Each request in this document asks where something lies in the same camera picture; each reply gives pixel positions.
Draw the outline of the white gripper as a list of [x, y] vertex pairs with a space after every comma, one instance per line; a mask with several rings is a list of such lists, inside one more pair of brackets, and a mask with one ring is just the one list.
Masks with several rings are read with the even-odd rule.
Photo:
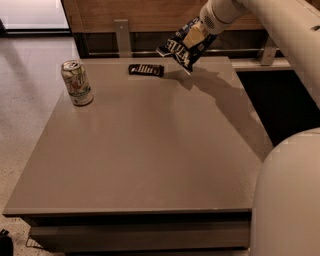
[[183, 43], [187, 48], [191, 48], [209, 34], [222, 33], [247, 13], [248, 9], [238, 0], [208, 0], [200, 11], [200, 21], [190, 28]]

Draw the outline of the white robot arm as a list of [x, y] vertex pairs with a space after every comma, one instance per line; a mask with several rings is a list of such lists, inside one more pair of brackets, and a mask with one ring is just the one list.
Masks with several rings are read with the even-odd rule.
[[253, 13], [291, 66], [259, 84], [277, 125], [297, 126], [265, 159], [252, 206], [250, 256], [320, 256], [320, 15], [307, 0], [207, 0], [193, 46]]

